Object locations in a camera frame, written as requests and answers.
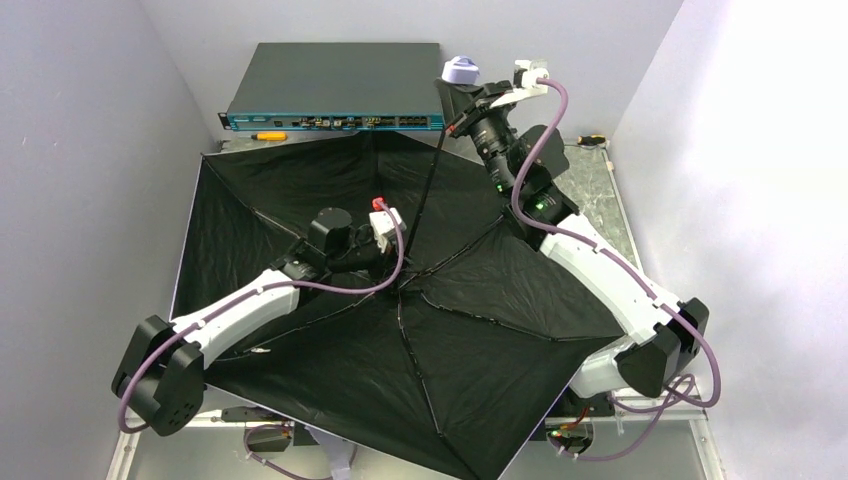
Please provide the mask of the purple folding umbrella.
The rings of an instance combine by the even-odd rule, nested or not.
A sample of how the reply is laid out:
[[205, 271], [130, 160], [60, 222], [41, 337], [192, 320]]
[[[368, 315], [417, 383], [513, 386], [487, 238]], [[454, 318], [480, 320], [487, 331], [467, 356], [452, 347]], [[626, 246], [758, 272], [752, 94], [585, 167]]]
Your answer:
[[419, 229], [393, 262], [336, 274], [227, 347], [208, 386], [461, 479], [498, 478], [588, 356], [623, 336], [577, 278], [516, 237], [484, 170], [396, 132], [201, 160], [174, 312], [246, 286], [325, 207], [366, 222], [383, 197]]

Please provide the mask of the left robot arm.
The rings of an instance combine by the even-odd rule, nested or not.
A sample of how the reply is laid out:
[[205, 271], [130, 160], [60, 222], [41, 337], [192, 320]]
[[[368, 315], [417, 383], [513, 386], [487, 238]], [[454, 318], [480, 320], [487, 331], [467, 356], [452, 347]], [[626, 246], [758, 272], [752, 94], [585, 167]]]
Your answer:
[[119, 430], [176, 433], [199, 411], [206, 370], [232, 346], [320, 292], [369, 295], [389, 287], [403, 268], [405, 229], [399, 210], [380, 197], [360, 228], [347, 211], [325, 208], [306, 236], [245, 286], [193, 313], [141, 321], [111, 382]]

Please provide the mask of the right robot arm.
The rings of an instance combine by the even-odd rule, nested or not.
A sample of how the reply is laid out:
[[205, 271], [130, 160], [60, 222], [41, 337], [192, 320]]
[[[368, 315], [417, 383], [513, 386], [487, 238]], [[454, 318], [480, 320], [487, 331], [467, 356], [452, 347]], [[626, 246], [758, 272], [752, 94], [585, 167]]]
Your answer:
[[671, 394], [672, 380], [698, 355], [709, 322], [698, 297], [682, 300], [619, 253], [554, 182], [544, 157], [554, 123], [531, 140], [519, 136], [509, 112], [526, 91], [508, 81], [483, 85], [437, 79], [445, 131], [469, 137], [498, 193], [513, 231], [531, 249], [566, 270], [612, 314], [623, 335], [589, 355], [569, 384], [588, 398], [630, 388], [647, 398]]

